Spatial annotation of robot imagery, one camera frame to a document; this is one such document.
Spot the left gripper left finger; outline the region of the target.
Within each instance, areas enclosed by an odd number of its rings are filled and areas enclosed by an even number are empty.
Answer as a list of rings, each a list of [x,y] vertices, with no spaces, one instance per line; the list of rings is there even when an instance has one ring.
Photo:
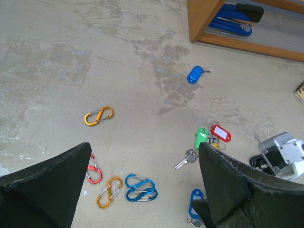
[[[2,228],[69,228],[91,156],[81,143],[0,178]]]

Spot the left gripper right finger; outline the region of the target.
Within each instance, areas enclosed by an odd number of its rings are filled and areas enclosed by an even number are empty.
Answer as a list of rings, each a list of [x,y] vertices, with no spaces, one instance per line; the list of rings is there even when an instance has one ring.
[[[206,142],[199,146],[206,198],[192,206],[208,228],[302,228],[304,186],[258,171]]]

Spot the red S carabiner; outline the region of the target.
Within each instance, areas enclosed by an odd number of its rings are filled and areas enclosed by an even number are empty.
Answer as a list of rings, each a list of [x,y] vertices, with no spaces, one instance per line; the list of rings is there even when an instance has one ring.
[[[102,174],[101,170],[98,168],[93,154],[91,154],[91,160],[93,161],[94,165],[93,166],[88,165],[87,171],[86,171],[86,176],[88,178],[88,181],[91,184],[98,184],[102,180],[103,174]],[[89,171],[94,171],[95,173],[97,173],[98,178],[96,180],[92,179],[91,175],[89,174]]]

